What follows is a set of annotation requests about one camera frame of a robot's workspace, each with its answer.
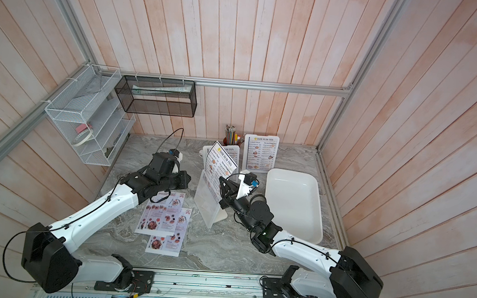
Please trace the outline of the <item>red special menu sheet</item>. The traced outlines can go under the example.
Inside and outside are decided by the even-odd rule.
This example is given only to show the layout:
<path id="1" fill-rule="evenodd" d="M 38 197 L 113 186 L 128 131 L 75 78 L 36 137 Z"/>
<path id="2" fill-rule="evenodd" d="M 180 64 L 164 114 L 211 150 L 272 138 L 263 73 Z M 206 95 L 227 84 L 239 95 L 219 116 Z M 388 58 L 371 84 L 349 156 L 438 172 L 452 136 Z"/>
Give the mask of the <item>red special menu sheet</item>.
<path id="1" fill-rule="evenodd" d="M 159 202 L 167 194 L 160 192 L 153 197 L 154 202 L 147 203 L 134 230 L 135 233 L 167 237 L 175 232 L 186 194 L 171 193 L 166 200 Z"/>
<path id="2" fill-rule="evenodd" d="M 161 218 L 152 222 L 157 225 L 159 235 L 152 235 L 148 240 L 146 252 L 158 255 L 178 257 L 186 240 L 187 227 L 192 216 L 191 208 L 168 210 Z"/>

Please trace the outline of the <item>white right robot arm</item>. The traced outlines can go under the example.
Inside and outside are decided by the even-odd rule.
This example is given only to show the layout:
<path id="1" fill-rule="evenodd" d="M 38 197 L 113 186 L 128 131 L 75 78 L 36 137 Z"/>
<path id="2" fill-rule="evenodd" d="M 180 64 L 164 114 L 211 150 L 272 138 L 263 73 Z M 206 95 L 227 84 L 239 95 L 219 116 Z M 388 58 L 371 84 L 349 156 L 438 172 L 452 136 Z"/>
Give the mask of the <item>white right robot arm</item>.
<path id="1" fill-rule="evenodd" d="M 380 298 L 382 279 L 356 249 L 320 247 L 275 224 L 264 195 L 253 193 L 253 174 L 244 174 L 240 183 L 220 177 L 219 184 L 221 208 L 234 210 L 256 250 L 293 261 L 281 278 L 263 279 L 265 298 Z"/>

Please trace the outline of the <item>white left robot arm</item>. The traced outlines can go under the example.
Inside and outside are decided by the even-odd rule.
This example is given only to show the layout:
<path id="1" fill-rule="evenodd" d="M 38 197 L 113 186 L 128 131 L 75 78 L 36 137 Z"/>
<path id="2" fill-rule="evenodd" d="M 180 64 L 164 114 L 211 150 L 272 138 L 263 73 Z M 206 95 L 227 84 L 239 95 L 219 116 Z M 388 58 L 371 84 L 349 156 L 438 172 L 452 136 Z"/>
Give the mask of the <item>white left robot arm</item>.
<path id="1" fill-rule="evenodd" d="M 181 170 L 177 149 L 156 152 L 147 166 L 124 175 L 104 196 L 48 226 L 38 223 L 25 234 L 22 267 L 46 293 L 76 282 L 106 282 L 116 291 L 131 287 L 132 265 L 119 254 L 85 256 L 78 249 L 114 218 L 160 192 L 185 190 L 191 177 Z"/>

